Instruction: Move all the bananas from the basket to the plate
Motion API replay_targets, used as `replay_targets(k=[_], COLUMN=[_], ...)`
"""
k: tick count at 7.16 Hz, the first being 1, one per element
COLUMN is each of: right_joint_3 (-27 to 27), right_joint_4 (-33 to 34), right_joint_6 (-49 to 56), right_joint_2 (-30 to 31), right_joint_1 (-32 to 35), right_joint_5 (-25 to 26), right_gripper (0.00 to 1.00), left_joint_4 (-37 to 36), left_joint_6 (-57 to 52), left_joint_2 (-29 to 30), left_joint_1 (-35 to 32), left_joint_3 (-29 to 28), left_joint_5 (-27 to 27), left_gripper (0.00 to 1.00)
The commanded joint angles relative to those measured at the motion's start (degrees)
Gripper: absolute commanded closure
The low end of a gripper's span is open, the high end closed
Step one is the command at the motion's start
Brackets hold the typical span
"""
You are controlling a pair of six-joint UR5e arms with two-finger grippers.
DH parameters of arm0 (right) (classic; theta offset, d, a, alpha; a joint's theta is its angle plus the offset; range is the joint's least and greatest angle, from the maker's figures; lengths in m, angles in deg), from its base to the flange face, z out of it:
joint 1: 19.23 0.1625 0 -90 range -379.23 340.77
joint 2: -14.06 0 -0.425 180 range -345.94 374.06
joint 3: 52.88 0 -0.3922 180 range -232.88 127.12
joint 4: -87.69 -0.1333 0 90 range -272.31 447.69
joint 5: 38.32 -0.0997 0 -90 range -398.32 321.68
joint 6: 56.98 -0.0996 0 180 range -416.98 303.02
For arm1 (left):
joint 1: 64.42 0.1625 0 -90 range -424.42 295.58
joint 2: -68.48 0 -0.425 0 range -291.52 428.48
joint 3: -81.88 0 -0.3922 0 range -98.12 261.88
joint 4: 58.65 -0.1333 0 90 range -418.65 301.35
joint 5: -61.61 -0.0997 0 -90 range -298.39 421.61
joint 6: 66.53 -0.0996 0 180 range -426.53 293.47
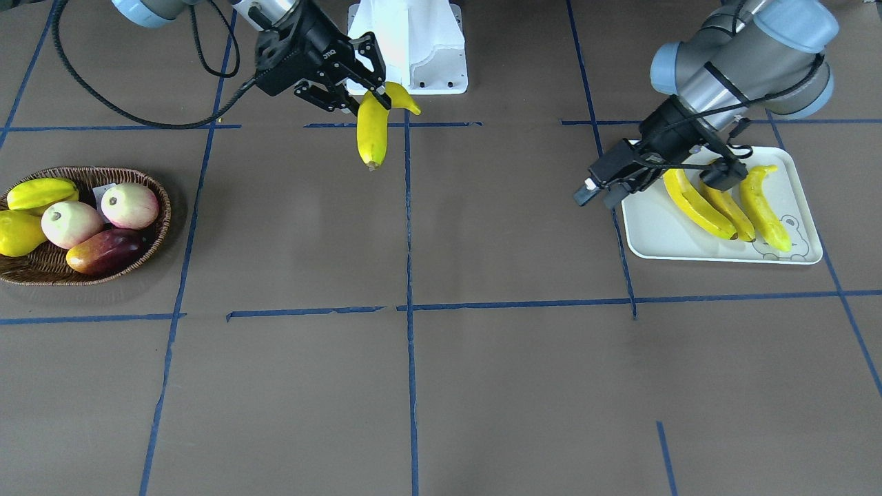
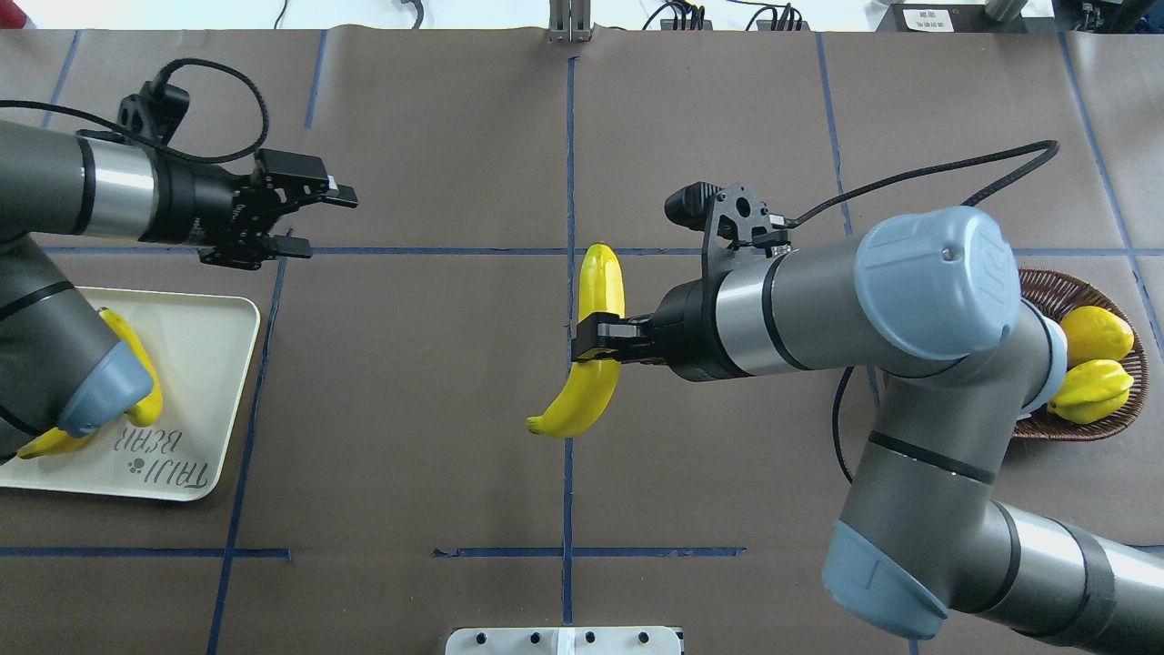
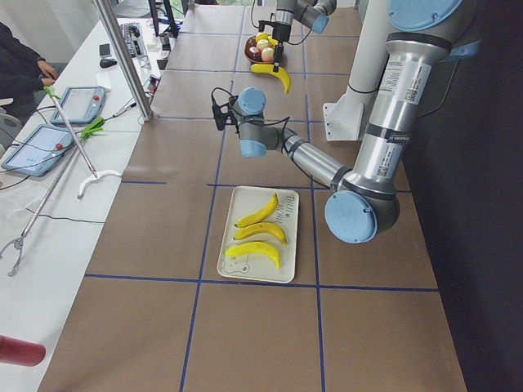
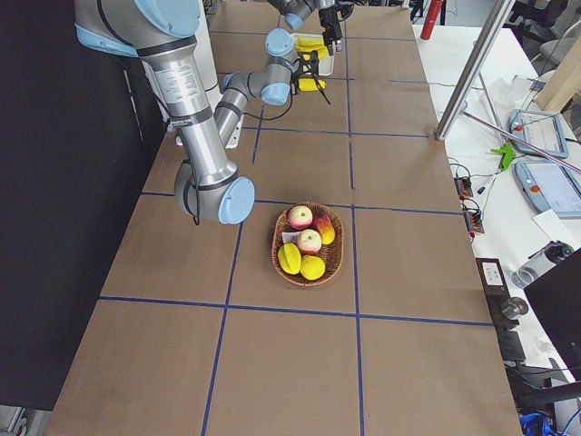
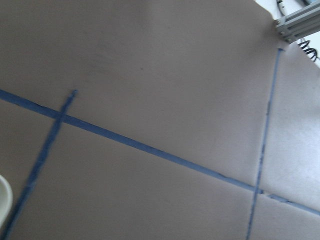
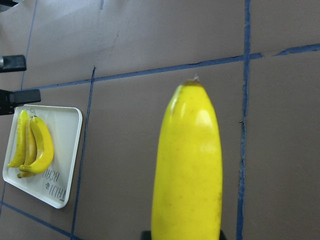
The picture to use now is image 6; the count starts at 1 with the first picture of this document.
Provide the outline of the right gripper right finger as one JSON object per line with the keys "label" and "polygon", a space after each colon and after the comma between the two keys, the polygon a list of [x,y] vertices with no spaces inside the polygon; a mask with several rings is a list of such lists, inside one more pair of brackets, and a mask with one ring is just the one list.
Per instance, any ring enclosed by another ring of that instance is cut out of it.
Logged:
{"label": "right gripper right finger", "polygon": [[223,231],[220,231],[219,240],[227,240]]}

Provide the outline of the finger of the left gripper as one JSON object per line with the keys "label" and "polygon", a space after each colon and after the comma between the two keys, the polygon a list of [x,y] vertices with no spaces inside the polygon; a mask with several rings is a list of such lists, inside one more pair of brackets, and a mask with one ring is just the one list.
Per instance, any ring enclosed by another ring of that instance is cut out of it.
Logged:
{"label": "finger of the left gripper", "polygon": [[12,115],[16,107],[41,101],[39,89],[8,91],[0,90],[0,115]]}
{"label": "finger of the left gripper", "polygon": [[24,55],[0,56],[0,72],[23,72],[27,69],[26,58]]}

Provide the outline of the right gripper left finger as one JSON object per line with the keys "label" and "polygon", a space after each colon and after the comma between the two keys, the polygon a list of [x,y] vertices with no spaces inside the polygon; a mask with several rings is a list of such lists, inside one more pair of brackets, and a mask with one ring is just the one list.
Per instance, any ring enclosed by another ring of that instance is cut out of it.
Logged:
{"label": "right gripper left finger", "polygon": [[151,240],[151,231],[150,230],[144,230],[141,232],[141,240]]}

